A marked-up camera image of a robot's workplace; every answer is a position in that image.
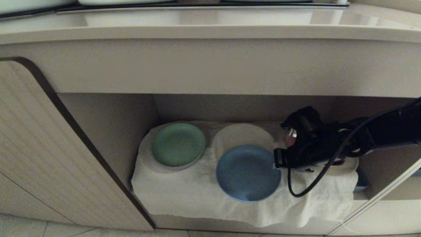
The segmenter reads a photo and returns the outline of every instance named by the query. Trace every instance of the white plate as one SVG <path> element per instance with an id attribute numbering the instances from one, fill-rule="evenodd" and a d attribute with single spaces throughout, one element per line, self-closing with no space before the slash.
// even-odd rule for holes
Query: white plate
<path id="1" fill-rule="evenodd" d="M 268 151 L 274 148 L 275 140 L 266 130 L 252 124 L 233 124 L 221 129 L 213 138 L 215 157 L 220 159 L 225 152 L 241 145 L 255 145 Z"/>
<path id="2" fill-rule="evenodd" d="M 0 14 L 32 11 L 75 3 L 77 0 L 0 0 Z"/>

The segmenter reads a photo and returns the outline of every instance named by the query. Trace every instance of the robotic arm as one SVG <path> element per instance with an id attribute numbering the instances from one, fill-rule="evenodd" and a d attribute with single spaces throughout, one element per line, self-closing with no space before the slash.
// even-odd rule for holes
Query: robotic arm
<path id="1" fill-rule="evenodd" d="M 296 137 L 288 149 L 274 150 L 275 167 L 288 169 L 288 186 L 295 197 L 308 193 L 331 165 L 341 165 L 346 157 L 360 157 L 376 149 L 421 145 L 421 97 L 404 106 L 370 118 L 347 123 L 323 124 L 312 107 L 302 108 L 281 124 Z M 290 185 L 291 170 L 313 172 L 312 167 L 325 165 L 314 182 L 300 194 Z"/>

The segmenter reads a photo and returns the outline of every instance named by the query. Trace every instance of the cabinet door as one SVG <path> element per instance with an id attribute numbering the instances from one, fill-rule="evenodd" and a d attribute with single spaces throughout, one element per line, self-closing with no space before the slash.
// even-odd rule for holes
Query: cabinet door
<path id="1" fill-rule="evenodd" d="M 361 236 L 420 232 L 421 200 L 400 200 L 379 201 L 331 234 Z"/>
<path id="2" fill-rule="evenodd" d="M 0 213 L 72 223 L 0 173 Z"/>
<path id="3" fill-rule="evenodd" d="M 0 95 L 1 173 L 76 224 L 153 230 L 32 62 L 0 61 Z"/>

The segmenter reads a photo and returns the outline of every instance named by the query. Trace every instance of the dark door edge trim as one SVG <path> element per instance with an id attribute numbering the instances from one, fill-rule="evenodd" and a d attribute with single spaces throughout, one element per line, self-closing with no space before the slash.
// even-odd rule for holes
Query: dark door edge trim
<path id="1" fill-rule="evenodd" d="M 155 223 L 152 219 L 148 216 L 147 212 L 143 209 L 143 207 L 136 201 L 130 191 L 124 186 L 123 182 L 117 177 L 115 172 L 111 169 L 108 165 L 104 157 L 99 153 L 98 149 L 96 149 L 95 145 L 91 142 L 88 136 L 85 134 L 83 129 L 79 126 L 76 122 L 74 117 L 71 115 L 69 110 L 63 104 L 57 93 L 54 91 L 53 87 L 50 85 L 48 80 L 45 78 L 44 74 L 42 73 L 41 69 L 32 62 L 31 60 L 24 58 L 24 57 L 9 57 L 9 58 L 0 58 L 0 61 L 15 61 L 21 65 L 23 65 L 29 72 L 34 76 L 35 80 L 38 82 L 40 87 L 43 91 L 47 94 L 48 98 L 60 112 L 60 114 L 64 117 L 76 135 L 82 140 L 85 146 L 89 149 L 89 151 L 93 154 L 93 156 L 98 160 L 101 166 L 106 170 L 106 172 L 111 176 L 114 182 L 120 187 L 121 191 L 126 195 L 126 197 L 133 203 L 136 209 L 142 214 L 142 216 L 146 219 L 149 225 L 152 226 L 153 229 L 156 228 Z"/>

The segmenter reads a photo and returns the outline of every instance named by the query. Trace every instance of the black cable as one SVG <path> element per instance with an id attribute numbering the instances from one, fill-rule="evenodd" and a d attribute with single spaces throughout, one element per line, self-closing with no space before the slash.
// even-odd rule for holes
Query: black cable
<path id="1" fill-rule="evenodd" d="M 375 114 L 373 116 L 371 116 L 370 118 L 368 118 L 367 120 L 365 120 L 364 122 L 362 122 L 360 125 L 358 125 L 354 130 L 352 130 L 348 136 L 345 138 L 345 140 L 342 142 L 342 144 L 339 146 L 338 150 L 336 150 L 336 153 L 333 155 L 333 157 L 331 159 L 329 159 L 329 161 L 327 162 L 327 164 L 325 165 L 325 167 L 323 168 L 323 170 L 320 172 L 320 174 L 314 179 L 314 181 L 301 193 L 296 194 L 293 192 L 292 190 L 292 186 L 291 186 L 291 168 L 288 165 L 288 162 L 286 162 L 286 165 L 288 166 L 288 189 L 290 191 L 290 193 L 294 196 L 294 197 L 302 197 L 304 195 L 306 195 L 308 192 L 310 192 L 314 186 L 316 186 L 316 184 L 323 178 L 323 176 L 325 175 L 325 173 L 328 171 L 328 169 L 332 166 L 332 164 L 335 162 L 336 158 L 338 158 L 338 156 L 341 154 L 341 152 L 343 151 L 343 149 L 346 147 L 347 143 L 352 139 L 352 137 L 361 129 L 363 128 L 366 124 L 368 124 L 369 122 L 373 121 L 374 119 L 381 117 L 383 115 L 386 115 L 388 113 L 391 112 L 395 112 L 397 110 L 402 110 L 405 107 L 408 106 L 412 106 L 415 104 L 418 104 L 421 102 L 421 97 L 396 108 Z"/>

